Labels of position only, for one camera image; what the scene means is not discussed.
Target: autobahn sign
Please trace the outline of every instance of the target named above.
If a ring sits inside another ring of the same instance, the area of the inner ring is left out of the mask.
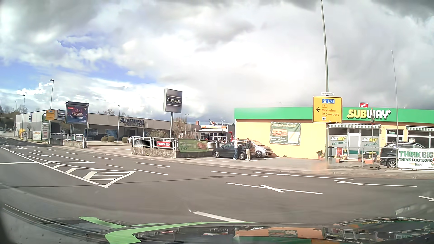
[[[342,97],[314,96],[314,123],[342,123]]]

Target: concrete wall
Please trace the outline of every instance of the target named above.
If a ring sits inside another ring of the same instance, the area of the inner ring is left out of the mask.
[[[65,141],[65,140],[50,140],[50,145],[68,146],[73,148],[83,148],[83,142]]]
[[[131,147],[131,153],[135,155],[153,156],[153,157],[162,157],[162,158],[197,158],[197,157],[212,156],[212,151],[180,152],[180,151],[168,150],[168,149],[137,148],[137,147]]]

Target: beige pants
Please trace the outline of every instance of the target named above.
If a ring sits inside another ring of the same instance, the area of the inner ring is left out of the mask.
[[[247,159],[250,160],[250,148],[246,148]]]

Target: subway restaurant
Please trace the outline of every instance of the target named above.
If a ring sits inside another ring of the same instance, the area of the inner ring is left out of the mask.
[[[342,108],[342,124],[312,122],[312,107],[236,108],[235,136],[257,140],[283,157],[318,158],[325,150],[326,129],[333,155],[342,148],[348,159],[358,154],[378,152],[387,142],[398,138],[434,148],[434,110]]]

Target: metal railing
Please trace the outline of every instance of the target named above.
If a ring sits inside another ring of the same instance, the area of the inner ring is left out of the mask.
[[[178,140],[176,138],[135,136],[132,139],[131,146],[137,148],[176,150],[178,147]]]
[[[64,140],[82,142],[84,140],[83,134],[63,134],[63,133],[50,133],[50,138],[53,140]]]

